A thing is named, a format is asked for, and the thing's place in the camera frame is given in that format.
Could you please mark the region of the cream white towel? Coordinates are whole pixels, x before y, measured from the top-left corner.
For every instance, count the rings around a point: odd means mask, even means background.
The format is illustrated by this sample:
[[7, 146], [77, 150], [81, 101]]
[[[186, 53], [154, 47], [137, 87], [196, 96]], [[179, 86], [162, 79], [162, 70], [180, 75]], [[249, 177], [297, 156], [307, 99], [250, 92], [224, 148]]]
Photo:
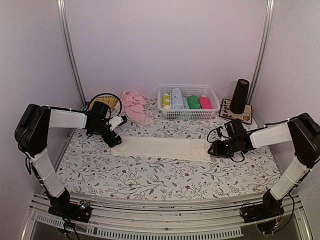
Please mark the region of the cream white towel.
[[205, 139], [124, 136], [122, 143], [111, 149], [111, 154], [210, 162], [209, 148]]

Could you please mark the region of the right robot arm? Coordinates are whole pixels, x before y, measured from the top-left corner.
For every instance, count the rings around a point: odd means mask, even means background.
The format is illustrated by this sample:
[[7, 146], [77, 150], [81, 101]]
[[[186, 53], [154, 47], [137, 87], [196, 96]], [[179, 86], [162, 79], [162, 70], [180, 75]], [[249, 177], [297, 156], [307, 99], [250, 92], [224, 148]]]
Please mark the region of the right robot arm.
[[264, 127], [246, 130], [239, 119], [225, 123], [227, 135], [216, 128], [219, 139], [210, 143], [208, 154], [232, 159], [236, 153], [242, 157], [253, 150], [284, 143], [293, 145], [291, 163], [278, 181], [268, 189], [260, 204], [246, 204], [240, 211], [243, 217], [250, 214], [269, 218], [284, 213], [282, 200], [302, 183], [312, 168], [320, 161], [320, 126], [308, 113], [267, 123]]

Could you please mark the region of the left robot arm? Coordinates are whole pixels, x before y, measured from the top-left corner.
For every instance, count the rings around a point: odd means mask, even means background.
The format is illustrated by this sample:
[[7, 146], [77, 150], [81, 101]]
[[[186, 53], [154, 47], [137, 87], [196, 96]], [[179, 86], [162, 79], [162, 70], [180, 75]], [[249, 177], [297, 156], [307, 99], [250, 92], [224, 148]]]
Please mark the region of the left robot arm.
[[127, 117], [120, 113], [112, 115], [111, 107], [95, 98], [83, 110], [33, 103], [27, 106], [15, 129], [14, 138], [18, 149], [26, 156], [28, 172], [35, 175], [51, 206], [63, 217], [70, 217], [75, 210], [70, 194], [59, 180], [48, 154], [49, 130], [84, 129], [87, 136], [101, 136], [113, 148], [122, 143], [115, 129], [127, 121]]

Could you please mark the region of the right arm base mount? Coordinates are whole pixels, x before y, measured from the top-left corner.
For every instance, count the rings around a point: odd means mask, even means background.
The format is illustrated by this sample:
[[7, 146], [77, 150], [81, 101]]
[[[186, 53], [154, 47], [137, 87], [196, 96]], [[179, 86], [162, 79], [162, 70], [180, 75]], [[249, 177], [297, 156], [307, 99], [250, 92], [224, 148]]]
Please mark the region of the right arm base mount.
[[254, 204], [251, 202], [244, 203], [239, 214], [245, 223], [252, 223], [269, 218], [280, 217], [285, 213], [283, 206], [276, 205], [275, 207], [267, 206], [264, 203]]

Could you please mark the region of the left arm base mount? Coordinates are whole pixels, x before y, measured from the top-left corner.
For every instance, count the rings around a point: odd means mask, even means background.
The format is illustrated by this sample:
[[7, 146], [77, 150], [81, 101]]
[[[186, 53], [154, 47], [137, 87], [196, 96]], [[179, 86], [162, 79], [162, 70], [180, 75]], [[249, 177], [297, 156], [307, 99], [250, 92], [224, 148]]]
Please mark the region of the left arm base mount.
[[92, 208], [91, 203], [86, 200], [81, 200], [77, 203], [67, 200], [63, 203], [52, 203], [48, 209], [48, 213], [61, 218], [88, 223], [92, 214]]

